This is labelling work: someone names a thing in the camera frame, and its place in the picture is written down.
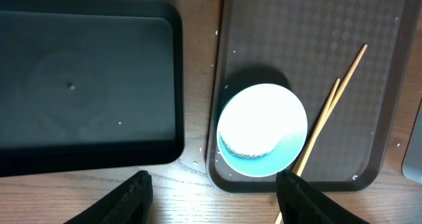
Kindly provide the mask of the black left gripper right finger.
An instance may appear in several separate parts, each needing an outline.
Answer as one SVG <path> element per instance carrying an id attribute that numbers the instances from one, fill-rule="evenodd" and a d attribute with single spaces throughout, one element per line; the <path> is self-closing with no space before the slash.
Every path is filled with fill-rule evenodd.
<path id="1" fill-rule="evenodd" d="M 277 174 L 276 196 L 285 224 L 367 224 L 290 170 Z"/>

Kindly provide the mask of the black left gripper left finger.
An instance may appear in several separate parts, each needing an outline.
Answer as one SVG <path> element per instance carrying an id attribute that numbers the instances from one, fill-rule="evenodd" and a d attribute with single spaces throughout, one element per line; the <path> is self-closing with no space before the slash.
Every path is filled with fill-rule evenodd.
<path id="1" fill-rule="evenodd" d="M 152 201 L 152 176 L 139 171 L 65 224 L 147 224 Z"/>

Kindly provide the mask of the wooden chopstick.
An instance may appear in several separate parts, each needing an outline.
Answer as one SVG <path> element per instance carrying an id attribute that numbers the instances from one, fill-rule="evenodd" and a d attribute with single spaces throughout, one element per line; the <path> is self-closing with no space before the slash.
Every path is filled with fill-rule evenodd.
<path id="1" fill-rule="evenodd" d="M 309 138 L 309 141 L 307 142 L 306 146 L 304 147 L 303 151 L 301 152 L 301 155 L 299 156 L 297 162 L 293 166 L 292 171 L 299 177 L 303 173 L 303 170 L 304 170 L 304 168 L 307 164 L 309 156 L 310 156 L 310 154 L 313 150 L 313 146 L 314 146 L 321 130 L 323 129 L 326 121 L 328 120 L 332 110 L 336 106 L 338 96 L 340 95 L 337 92 L 339 83 L 340 83 L 340 79 L 337 78 L 333 87 L 332 87 L 332 89 L 331 89 L 331 91 L 330 91 L 328 99 L 326 100 L 326 103 L 324 104 L 324 107 L 323 107 L 322 112 L 321 112 L 321 114 L 318 118 L 318 121 L 317 121 L 317 123 L 314 127 L 314 130 L 312 131 L 312 134 Z"/>
<path id="2" fill-rule="evenodd" d="M 364 55 L 366 49 L 367 49 L 367 44 L 364 43 L 363 46 L 362 46 L 362 48 L 361 48 L 361 50 L 357 54 L 355 60 L 353 61 L 352 65 L 350 66 L 349 70 L 347 71 L 346 75 L 344 76 L 342 82 L 339 83 L 338 91 L 337 92 L 340 95 L 338 96 L 338 100 L 340 99 L 341 95 L 343 94 L 343 92 L 344 92 L 344 90 L 345 90 L 345 88 L 346 88 L 346 86 L 347 86 L 347 84 L 348 84 L 351 76 L 353 75 L 353 73 L 354 73 L 357 65 L 359 64 L 362 56 Z"/>

